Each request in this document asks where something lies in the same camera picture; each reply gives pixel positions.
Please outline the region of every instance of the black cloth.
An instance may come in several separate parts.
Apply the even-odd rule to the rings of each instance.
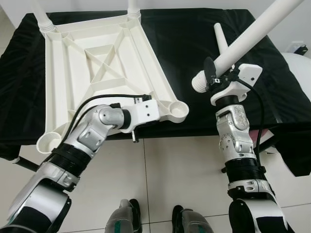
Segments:
[[[126,14],[111,12],[50,13],[65,24]],[[191,79],[203,69],[207,56],[219,56],[213,25],[221,23],[231,44],[253,21],[247,10],[156,9],[142,10],[141,24],[176,95],[190,108],[180,124],[169,121],[137,130],[138,137],[217,135],[215,108],[208,93],[196,93]],[[240,62],[257,64],[263,73],[255,84],[265,107],[265,128],[311,125],[311,104],[286,61],[266,36]],[[0,59],[0,142],[35,144],[45,128],[45,49],[33,14],[27,14]],[[260,108],[251,92],[243,102],[251,129],[260,122]],[[116,134],[108,138],[129,138]]]

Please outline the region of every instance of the table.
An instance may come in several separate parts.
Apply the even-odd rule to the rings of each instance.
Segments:
[[[49,13],[57,24],[126,14],[110,12]],[[219,56],[213,29],[221,23],[230,45],[253,21],[247,10],[154,9],[141,11],[141,24],[166,74],[190,113],[180,124],[169,121],[138,128],[140,138],[217,135],[215,107],[209,94],[196,93],[191,79],[203,69],[207,56]],[[33,14],[16,29],[0,59],[0,157],[12,157],[20,145],[35,144],[45,128],[45,49]],[[289,71],[282,55],[266,36],[239,62],[257,64],[263,73],[255,85],[265,107],[265,128],[284,133],[311,129],[311,103]],[[251,129],[259,127],[259,103],[253,93],[243,102]],[[116,134],[108,139],[130,138]]]

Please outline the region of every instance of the shoe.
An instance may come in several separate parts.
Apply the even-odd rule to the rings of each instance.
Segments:
[[[184,233],[182,223],[182,211],[184,208],[181,205],[176,205],[172,214],[173,233]]]
[[[136,199],[130,199],[130,203],[133,206],[133,229],[135,233],[141,233],[141,220],[140,220],[140,207]]]

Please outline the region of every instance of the electrical outlet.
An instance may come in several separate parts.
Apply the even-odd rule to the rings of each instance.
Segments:
[[[299,47],[305,45],[303,41],[293,41],[286,49],[287,52],[294,53]]]

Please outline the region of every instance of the white pole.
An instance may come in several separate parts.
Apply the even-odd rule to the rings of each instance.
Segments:
[[[52,32],[55,30],[55,26],[53,25],[52,21],[48,18],[45,11],[40,6],[37,0],[31,0],[31,6],[33,9],[33,13],[35,18],[38,21],[38,26],[42,33]]]
[[[227,50],[228,44],[227,44],[227,41],[225,39],[225,35],[224,35],[221,24],[215,23],[214,30],[215,30],[215,34],[216,34],[219,53],[222,54],[222,53],[224,53],[224,51]]]
[[[141,14],[137,0],[128,0],[127,15],[129,18],[138,18],[140,21]]]
[[[216,76],[223,75],[302,2],[276,0],[214,61]]]

